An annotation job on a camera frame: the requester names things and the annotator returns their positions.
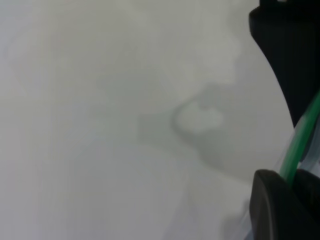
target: white background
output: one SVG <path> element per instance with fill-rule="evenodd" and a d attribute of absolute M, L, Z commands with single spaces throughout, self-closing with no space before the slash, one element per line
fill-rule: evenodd
<path fill-rule="evenodd" d="M 292 132 L 255 0 L 0 8 L 0 237 L 228 240 Z"/>

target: green tube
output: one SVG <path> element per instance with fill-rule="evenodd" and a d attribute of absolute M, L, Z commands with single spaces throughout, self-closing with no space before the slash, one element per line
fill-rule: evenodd
<path fill-rule="evenodd" d="M 298 163 L 302 158 L 308 140 L 320 113 L 320 91 L 300 118 L 295 134 L 289 145 L 280 169 L 280 176 L 292 186 L 297 171 Z"/>

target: black plastic part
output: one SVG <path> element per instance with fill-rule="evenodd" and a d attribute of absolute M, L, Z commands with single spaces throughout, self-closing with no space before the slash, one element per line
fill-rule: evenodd
<path fill-rule="evenodd" d="M 270 63 L 296 126 L 320 88 L 317 0 L 260 0 L 250 32 Z"/>
<path fill-rule="evenodd" d="M 293 185 L 274 171 L 255 172 L 249 207 L 255 240 L 320 239 L 320 180 L 298 170 Z"/>

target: clear plastic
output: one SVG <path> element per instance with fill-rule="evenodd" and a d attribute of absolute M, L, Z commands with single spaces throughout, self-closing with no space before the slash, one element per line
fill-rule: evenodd
<path fill-rule="evenodd" d="M 320 177 L 320 92 L 301 117 L 290 143 L 273 170 L 291 185 L 296 169 Z M 231 240 L 253 240 L 249 209 Z"/>

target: transparent plastic bag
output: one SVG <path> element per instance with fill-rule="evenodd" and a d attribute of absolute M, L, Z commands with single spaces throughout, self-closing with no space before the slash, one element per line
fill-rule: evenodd
<path fill-rule="evenodd" d="M 283 157 L 273 170 L 291 186 L 297 168 L 320 177 L 320 92 L 317 93 L 294 129 Z M 249 209 L 231 240 L 253 240 Z"/>

